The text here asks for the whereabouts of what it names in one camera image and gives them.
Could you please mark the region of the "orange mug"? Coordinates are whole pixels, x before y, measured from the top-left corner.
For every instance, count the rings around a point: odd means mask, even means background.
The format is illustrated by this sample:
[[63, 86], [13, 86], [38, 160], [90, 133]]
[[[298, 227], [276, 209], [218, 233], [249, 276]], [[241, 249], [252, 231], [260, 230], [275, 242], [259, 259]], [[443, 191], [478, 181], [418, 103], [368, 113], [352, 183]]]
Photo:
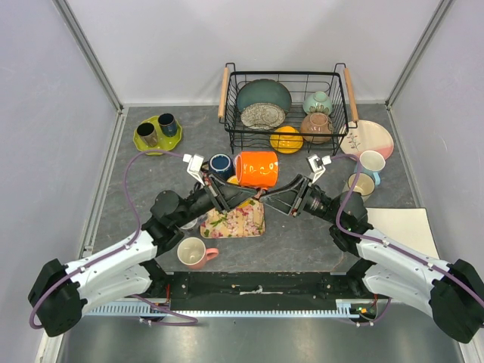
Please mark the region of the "orange mug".
[[273, 188], [278, 173], [278, 156], [274, 151], [242, 151], [235, 157], [235, 175], [241, 186]]

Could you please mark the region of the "beige mug dark handle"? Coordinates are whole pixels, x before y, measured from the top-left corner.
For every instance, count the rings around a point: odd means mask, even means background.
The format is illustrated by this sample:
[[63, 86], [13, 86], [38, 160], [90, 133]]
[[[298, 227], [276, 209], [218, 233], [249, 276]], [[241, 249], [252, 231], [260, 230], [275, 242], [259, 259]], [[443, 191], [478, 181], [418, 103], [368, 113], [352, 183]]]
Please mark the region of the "beige mug dark handle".
[[[346, 183], [345, 186], [342, 189], [342, 192], [345, 193], [347, 192], [350, 187], [352, 186], [352, 183], [354, 182], [356, 177], [356, 174], [353, 173], [351, 174]], [[374, 180], [367, 174], [361, 173], [358, 177], [358, 181], [356, 182], [356, 185], [353, 189], [355, 193], [360, 193], [363, 201], [365, 202], [374, 192], [376, 188], [376, 185], [374, 183]]]

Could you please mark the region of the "dark blue mug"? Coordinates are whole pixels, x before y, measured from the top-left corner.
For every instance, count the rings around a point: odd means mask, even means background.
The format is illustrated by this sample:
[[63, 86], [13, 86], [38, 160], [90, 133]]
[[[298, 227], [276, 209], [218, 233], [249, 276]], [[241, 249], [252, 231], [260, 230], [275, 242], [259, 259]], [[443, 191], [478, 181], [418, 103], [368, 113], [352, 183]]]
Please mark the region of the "dark blue mug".
[[217, 175], [223, 181], [227, 181], [234, 176], [234, 162], [227, 154], [215, 154], [203, 164], [208, 172]]

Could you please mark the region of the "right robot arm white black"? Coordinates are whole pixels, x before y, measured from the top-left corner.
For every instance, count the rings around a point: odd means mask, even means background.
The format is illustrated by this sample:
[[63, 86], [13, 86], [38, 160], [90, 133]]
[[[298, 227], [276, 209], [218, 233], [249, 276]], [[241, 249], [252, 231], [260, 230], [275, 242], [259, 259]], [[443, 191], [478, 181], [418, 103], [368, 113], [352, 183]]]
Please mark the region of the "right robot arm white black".
[[371, 292], [412, 306], [459, 343], [469, 343], [483, 328], [483, 281], [476, 269], [463, 259], [446, 262], [393, 240], [368, 222], [360, 193], [348, 190], [331, 199], [298, 175], [260, 200], [289, 216], [307, 212], [332, 224], [334, 243], [368, 264], [346, 279], [352, 296]]

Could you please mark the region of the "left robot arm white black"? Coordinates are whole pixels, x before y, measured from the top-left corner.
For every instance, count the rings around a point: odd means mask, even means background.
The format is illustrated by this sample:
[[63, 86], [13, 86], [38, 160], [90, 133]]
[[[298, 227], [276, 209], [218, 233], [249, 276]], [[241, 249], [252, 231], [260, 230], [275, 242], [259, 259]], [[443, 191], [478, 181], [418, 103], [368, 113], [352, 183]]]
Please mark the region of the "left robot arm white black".
[[167, 275], [155, 259], [181, 241], [181, 227], [211, 209], [229, 212], [260, 189], [233, 185], [208, 174], [201, 187], [186, 198], [174, 191], [160, 192], [150, 218], [139, 222], [124, 240], [84, 259], [68, 263], [53, 259], [42, 266], [28, 294], [33, 308], [30, 327], [56, 337], [105, 303], [143, 293], [160, 296]]

